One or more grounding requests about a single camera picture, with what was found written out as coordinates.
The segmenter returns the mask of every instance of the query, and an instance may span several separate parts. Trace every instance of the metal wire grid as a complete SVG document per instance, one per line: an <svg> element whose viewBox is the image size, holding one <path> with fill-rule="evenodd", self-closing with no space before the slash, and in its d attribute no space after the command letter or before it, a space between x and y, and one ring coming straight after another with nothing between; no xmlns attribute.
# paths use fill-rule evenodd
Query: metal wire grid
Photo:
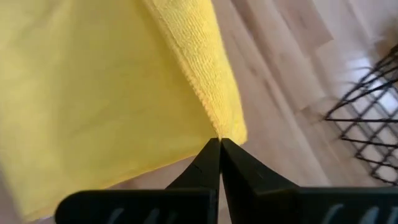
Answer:
<svg viewBox="0 0 398 224"><path fill-rule="evenodd" d="M351 143L369 175L398 186L398 45L326 114ZM341 116L345 110L349 116Z"/></svg>

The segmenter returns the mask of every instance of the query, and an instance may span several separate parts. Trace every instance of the microfiber cloth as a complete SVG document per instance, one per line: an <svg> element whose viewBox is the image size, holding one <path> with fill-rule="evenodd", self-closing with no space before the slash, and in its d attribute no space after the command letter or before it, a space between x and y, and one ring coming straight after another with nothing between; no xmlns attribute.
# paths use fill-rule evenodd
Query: microfiber cloth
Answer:
<svg viewBox="0 0 398 224"><path fill-rule="evenodd" d="M0 0L0 166L21 215L246 140L210 0Z"/></svg>

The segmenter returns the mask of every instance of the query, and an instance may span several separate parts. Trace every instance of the yellow microfiber towel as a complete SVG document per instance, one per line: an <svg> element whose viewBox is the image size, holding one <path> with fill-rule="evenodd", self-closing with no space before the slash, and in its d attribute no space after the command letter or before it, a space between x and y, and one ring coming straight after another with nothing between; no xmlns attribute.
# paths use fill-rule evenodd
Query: yellow microfiber towel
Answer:
<svg viewBox="0 0 398 224"><path fill-rule="evenodd" d="M0 0L0 166L26 220L246 140L210 0Z"/></svg>

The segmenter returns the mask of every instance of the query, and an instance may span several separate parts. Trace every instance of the wooden floor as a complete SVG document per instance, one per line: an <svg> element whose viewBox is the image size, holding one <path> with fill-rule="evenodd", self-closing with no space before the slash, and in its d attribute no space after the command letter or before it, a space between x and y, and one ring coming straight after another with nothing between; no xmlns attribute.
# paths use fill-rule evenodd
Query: wooden floor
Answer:
<svg viewBox="0 0 398 224"><path fill-rule="evenodd" d="M367 169L353 159L352 148L336 138L335 128L322 117L366 73L362 68L398 42L398 1L214 0L213 4L243 101L249 130L243 148L302 186L382 185L368 177ZM165 187L191 161L115 188ZM221 194L220 223L230 223Z"/></svg>

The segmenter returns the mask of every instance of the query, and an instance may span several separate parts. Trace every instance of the black wire rack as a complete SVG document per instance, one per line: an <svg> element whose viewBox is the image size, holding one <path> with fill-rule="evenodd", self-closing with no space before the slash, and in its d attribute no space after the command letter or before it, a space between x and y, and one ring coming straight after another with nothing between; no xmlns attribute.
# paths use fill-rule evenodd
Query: black wire rack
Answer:
<svg viewBox="0 0 398 224"><path fill-rule="evenodd" d="M326 114L369 175L398 186L398 45Z"/></svg>

